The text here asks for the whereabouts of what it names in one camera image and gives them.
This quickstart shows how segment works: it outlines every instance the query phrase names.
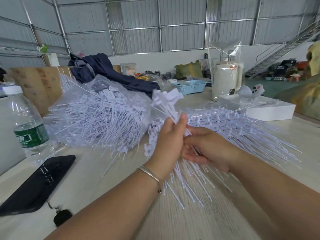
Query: black keychain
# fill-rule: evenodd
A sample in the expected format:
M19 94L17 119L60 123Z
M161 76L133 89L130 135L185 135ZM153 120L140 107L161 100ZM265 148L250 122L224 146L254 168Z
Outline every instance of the black keychain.
M72 213L70 210L61 210L60 207L56 206L56 207L52 207L49 203L49 201L47 201L48 206L50 209L55 209L56 210L56 216L53 219L54 224L56 225L56 227L61 226L63 223L65 223L67 220L69 220L72 217Z

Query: corrugated metal wall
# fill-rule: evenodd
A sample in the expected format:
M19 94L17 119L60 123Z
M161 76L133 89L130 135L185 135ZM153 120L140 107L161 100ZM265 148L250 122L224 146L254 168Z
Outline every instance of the corrugated metal wall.
M0 0L1 66L44 66L38 44L60 58L68 55L52 0Z
M212 42L233 40L244 45L286 42L315 18L320 0L58 0L58 4L73 52L124 55L204 49Z
M108 56L204 49L233 40L286 42L314 20L320 5L320 0L56 0L56 6L54 1L23 0L38 40L22 1L0 1L1 47L29 52L1 49L3 65L21 60L16 66L38 66L39 53L30 51L39 40L61 60L68 42L73 52ZM19 59L3 57L12 54ZM26 61L26 55L32 59Z

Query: blue plastic basket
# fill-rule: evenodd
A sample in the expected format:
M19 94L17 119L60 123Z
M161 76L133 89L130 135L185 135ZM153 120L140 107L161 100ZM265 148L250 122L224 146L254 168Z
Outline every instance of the blue plastic basket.
M202 80L190 80L185 82L186 85L179 85L177 82L173 85L181 92L183 95L203 92L206 87L206 82Z

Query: water bottle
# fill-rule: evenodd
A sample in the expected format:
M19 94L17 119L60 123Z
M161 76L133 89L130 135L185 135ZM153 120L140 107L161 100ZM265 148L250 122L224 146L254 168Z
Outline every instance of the water bottle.
M14 134L26 157L42 163L54 155L54 146L37 108L22 94L20 86L3 87L14 117Z

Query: bundle of plastic tag pins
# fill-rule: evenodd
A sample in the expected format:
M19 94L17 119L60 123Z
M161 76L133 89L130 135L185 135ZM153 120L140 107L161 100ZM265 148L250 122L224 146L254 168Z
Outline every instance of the bundle of plastic tag pins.
M117 155L123 152L124 158L147 131L150 104L146 94L97 75L90 83L70 85L44 122L49 135L66 145L113 150L109 169Z
M163 118L170 117L174 123L177 123L179 120L179 114L176 112L174 104L180 98L183 98L182 94L175 89L169 93L154 91L152 106L154 109L164 114ZM224 108L187 109L184 112L187 114L188 125L193 127L202 126L211 129L232 144L260 158L266 163L273 162L281 167L284 163L293 163L298 166L298 163L300 162L295 155L289 153L287 149L292 148L298 151L294 145L271 135L270 133L279 133L279 131L277 128L265 122L240 115L235 111L230 111ZM163 123L164 119L159 119L158 121L153 121L149 126L149 143L148 145L144 145L145 156L148 158L153 154L157 143L158 133ZM186 130L185 136L188 135L190 135L190 132ZM222 175L228 176L228 174L224 172L221 173L219 170L214 168L212 169L209 166L198 165L184 159L179 160L176 163L173 172L170 174L170 179L164 182L163 192L166 193L166 189L169 189L183 209L184 205L174 192L173 187L170 186L170 182L171 184L174 182L180 183L185 192L190 196L191 200L193 202L197 201L201 206L203 206L200 197L194 193L194 190L192 190L188 184L186 177L184 177L183 172L186 172L187 175L192 175L196 179L204 193L211 201L212 199L210 194L207 192L205 185L207 183L212 187L214 187L214 185L208 179L207 173L212 173L227 189L230 190L222 177Z

